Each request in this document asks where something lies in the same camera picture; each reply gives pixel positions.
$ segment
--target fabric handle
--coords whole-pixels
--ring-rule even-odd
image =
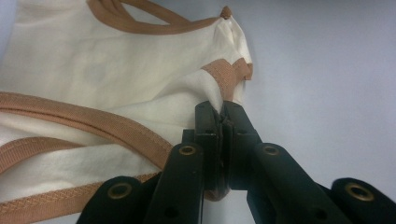
[[[169,24],[151,24],[136,21],[123,7],[122,3],[137,7]],[[213,24],[219,18],[228,19],[231,10],[225,7],[220,17],[200,21],[188,21],[175,12],[150,1],[143,0],[88,0],[92,14],[97,20],[115,29],[141,35],[176,35],[198,30]]]

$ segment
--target tan binding tape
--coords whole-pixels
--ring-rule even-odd
[[[28,137],[8,142],[0,146],[0,174],[34,155],[75,147],[84,146],[50,137]]]
[[[156,174],[134,178],[145,182]],[[103,182],[71,189],[59,189],[43,194],[0,203],[0,223],[32,223],[81,212]]]
[[[97,134],[137,151],[161,169],[172,149],[170,143],[136,121],[84,106],[0,92],[0,111],[57,122]]]
[[[215,60],[202,67],[218,83],[221,97],[226,101],[233,99],[233,90],[242,80],[251,79],[252,66],[245,59],[238,59],[233,65],[224,59]]]
[[[121,4],[129,4],[168,22],[166,25],[150,24],[136,21],[126,12]],[[176,35],[205,28],[220,19],[208,18],[199,21],[188,21],[176,13],[150,1],[141,0],[88,0],[92,14],[97,20],[115,29],[142,35]],[[231,10],[225,7],[221,15],[231,16]]]

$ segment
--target light gray background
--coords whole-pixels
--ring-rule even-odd
[[[0,2],[2,31],[13,3]],[[253,58],[245,109],[262,140],[325,187],[356,177],[396,201],[396,1],[156,2],[190,20],[229,6]],[[7,32],[0,37],[3,47]],[[246,193],[205,203],[204,223],[254,223]]]

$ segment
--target bag strap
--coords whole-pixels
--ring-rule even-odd
[[[122,3],[137,7],[147,13],[168,22],[166,25],[136,21],[123,7]],[[199,21],[188,21],[164,7],[144,0],[88,0],[93,15],[102,23],[118,30],[142,35],[176,35],[198,30],[213,24],[220,17]],[[227,19],[231,11],[227,7],[221,17]]]
[[[52,121],[102,136],[132,151],[137,151],[161,169],[165,166],[168,153],[172,149],[169,142],[136,121],[84,106],[70,105],[18,93],[0,92],[0,111]],[[13,160],[0,157],[0,163],[8,164],[8,167],[11,163],[16,164],[41,152],[71,146],[78,147],[77,144],[73,145],[62,140],[60,142],[59,139],[50,140],[51,144],[48,141],[49,139],[46,139],[45,147],[36,144],[37,150],[23,152],[24,154],[18,155]],[[2,146],[4,152],[0,150],[0,154],[12,153],[8,150],[9,147],[7,145]]]

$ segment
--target screw hole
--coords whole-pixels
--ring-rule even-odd
[[[279,154],[279,149],[275,147],[264,147],[264,152],[267,153],[268,155],[275,156]]]
[[[118,183],[107,191],[107,196],[111,199],[117,200],[128,196],[132,192],[132,186],[128,183]]]
[[[370,202],[374,200],[374,194],[370,190],[355,183],[347,184],[346,192],[348,192],[352,197],[364,202]]]
[[[185,156],[190,156],[192,154],[194,154],[196,151],[195,147],[181,147],[178,152],[181,155],[185,155]]]
[[[178,217],[178,210],[175,207],[167,207],[163,213],[166,217],[175,218]]]

